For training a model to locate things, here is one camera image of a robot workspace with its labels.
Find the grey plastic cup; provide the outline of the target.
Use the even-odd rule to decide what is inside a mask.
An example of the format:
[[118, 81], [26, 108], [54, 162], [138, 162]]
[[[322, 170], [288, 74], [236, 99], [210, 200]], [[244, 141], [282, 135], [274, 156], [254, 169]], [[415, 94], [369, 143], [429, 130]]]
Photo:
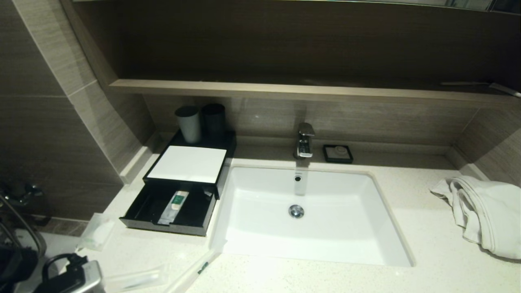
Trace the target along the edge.
[[199, 108], [183, 106], [175, 111], [175, 116], [186, 143], [199, 143], [202, 137]]

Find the black sliding drawer tray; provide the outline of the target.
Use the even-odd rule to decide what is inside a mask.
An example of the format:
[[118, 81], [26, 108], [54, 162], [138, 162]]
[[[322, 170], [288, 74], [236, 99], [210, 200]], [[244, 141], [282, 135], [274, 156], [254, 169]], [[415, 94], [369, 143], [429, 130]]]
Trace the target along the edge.
[[[185, 192], [173, 216], [175, 194]], [[216, 189], [196, 183], [147, 183], [120, 220], [127, 228], [205, 237], [217, 196]]]

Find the long clear packet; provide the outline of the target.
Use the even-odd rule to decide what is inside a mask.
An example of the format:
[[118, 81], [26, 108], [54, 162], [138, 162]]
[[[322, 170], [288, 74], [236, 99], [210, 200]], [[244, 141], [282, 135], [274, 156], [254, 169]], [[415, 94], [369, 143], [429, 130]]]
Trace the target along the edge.
[[167, 268], [167, 265], [160, 265], [145, 271], [107, 277], [105, 278], [105, 291], [106, 293], [121, 293], [164, 285], [169, 280]]

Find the black drawer amenity box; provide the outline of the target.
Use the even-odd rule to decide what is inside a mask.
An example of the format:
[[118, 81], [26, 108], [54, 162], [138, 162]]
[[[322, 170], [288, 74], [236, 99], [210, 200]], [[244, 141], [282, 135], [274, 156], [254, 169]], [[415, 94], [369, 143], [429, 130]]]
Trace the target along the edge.
[[170, 184], [170, 183], [183, 183], [183, 184], [194, 184], [194, 185], [201, 185], [206, 186], [209, 191], [214, 195], [215, 199], [219, 200], [221, 198], [221, 195], [224, 190], [224, 185], [227, 180], [227, 176], [230, 171], [231, 162], [236, 150], [236, 133], [234, 131], [226, 131], [224, 134], [224, 138], [221, 140], [214, 140], [210, 137], [203, 137], [201, 141], [197, 144], [189, 144], [186, 143], [184, 136], [182, 135], [181, 131], [177, 131], [175, 135], [171, 138], [171, 140], [168, 142], [166, 148], [161, 152], [160, 156], [165, 152], [165, 150], [171, 146], [171, 145], [180, 145], [180, 146], [191, 146], [191, 147], [199, 147], [199, 148], [215, 148], [215, 149], [225, 149], [226, 156], [225, 161], [223, 162], [223, 165], [220, 169], [219, 177], [217, 179], [216, 183], [209, 184], [209, 183], [202, 183], [202, 182], [191, 182], [191, 181], [177, 181], [177, 180], [165, 180], [165, 179], [152, 179], [152, 180], [146, 180], [145, 176], [150, 172], [151, 168], [155, 165], [155, 163], [158, 161], [158, 159], [154, 162], [152, 167], [147, 171], [145, 176], [143, 177], [143, 181], [146, 184]]

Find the chrome faucet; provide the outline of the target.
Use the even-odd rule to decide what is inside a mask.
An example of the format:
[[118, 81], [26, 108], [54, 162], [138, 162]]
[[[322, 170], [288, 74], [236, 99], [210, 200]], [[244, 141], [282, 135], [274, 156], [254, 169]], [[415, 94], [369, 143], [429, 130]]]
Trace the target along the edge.
[[298, 124], [296, 150], [293, 154], [297, 160], [304, 160], [305, 158], [313, 157], [311, 139], [314, 136], [315, 131], [311, 124], [306, 122]]

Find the black plastic cup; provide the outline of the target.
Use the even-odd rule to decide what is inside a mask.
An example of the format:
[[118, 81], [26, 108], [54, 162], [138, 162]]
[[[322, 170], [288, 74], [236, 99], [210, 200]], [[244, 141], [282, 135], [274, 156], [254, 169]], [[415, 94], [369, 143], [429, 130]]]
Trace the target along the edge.
[[225, 106], [213, 103], [203, 106], [201, 109], [207, 132], [213, 138], [222, 138], [225, 134]]

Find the black square soap dish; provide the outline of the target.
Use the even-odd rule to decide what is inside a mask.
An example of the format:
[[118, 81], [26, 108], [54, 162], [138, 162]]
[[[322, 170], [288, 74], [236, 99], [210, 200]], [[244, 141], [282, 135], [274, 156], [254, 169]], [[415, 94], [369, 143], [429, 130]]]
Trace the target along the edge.
[[349, 147], [347, 145], [343, 145], [344, 147], [346, 147], [348, 149], [348, 152], [350, 154], [349, 158], [335, 158], [335, 157], [333, 157], [333, 151], [332, 151], [332, 148], [334, 148], [335, 146], [337, 146], [337, 145], [332, 145], [332, 144], [323, 145], [322, 149], [323, 149], [323, 154], [324, 154], [324, 160], [328, 163], [352, 164], [354, 161], [354, 157], [353, 157]]

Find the white ceramic sink basin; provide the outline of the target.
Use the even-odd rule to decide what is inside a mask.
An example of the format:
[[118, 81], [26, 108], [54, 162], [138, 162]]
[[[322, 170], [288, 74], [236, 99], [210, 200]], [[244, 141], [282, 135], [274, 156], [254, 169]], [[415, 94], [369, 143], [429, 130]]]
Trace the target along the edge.
[[[288, 208], [300, 205], [294, 219]], [[210, 246], [226, 254], [412, 267], [372, 176], [234, 167]]]

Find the wrapped toothbrush with green mark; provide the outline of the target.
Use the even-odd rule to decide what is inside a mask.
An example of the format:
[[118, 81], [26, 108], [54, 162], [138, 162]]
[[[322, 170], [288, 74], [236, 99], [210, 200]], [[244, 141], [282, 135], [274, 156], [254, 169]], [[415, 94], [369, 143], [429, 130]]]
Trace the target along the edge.
[[212, 248], [193, 263], [172, 282], [162, 293], [186, 293], [205, 269], [222, 253], [222, 249]]

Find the small clear cotton packet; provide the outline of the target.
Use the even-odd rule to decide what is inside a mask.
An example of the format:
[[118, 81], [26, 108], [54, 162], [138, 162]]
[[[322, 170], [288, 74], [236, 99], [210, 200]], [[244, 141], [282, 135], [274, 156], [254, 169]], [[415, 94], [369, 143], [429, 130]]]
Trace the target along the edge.
[[105, 214], [94, 213], [80, 236], [77, 250], [102, 251], [115, 226], [115, 219]]

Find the white crumpled towel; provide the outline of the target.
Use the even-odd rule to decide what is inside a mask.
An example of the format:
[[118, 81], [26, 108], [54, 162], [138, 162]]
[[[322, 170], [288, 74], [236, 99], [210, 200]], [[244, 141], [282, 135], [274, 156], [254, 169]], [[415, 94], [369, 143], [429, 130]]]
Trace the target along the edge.
[[430, 192], [452, 208], [464, 239], [495, 256], [521, 260], [521, 187], [462, 175], [439, 181]]

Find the grey wrapped shelf item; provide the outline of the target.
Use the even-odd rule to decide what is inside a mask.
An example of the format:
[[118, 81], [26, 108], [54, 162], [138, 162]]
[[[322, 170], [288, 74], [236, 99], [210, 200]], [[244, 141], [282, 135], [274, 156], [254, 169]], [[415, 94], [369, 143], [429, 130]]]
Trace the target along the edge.
[[504, 85], [500, 85], [498, 83], [493, 82], [493, 83], [490, 83], [490, 85], [488, 85], [488, 87], [491, 89], [499, 90], [499, 91], [509, 94], [511, 96], [515, 96], [516, 98], [521, 98], [521, 92], [511, 89], [509, 87], [506, 87]]

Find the wooden wall shelf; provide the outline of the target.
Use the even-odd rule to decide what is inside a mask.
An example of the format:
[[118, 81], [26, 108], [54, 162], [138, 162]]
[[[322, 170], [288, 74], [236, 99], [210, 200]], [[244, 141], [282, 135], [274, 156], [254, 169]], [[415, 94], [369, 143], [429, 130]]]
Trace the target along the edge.
[[467, 108], [521, 109], [511, 95], [443, 90], [272, 85], [260, 83], [119, 79], [109, 85], [117, 92], [298, 101], [404, 103]]

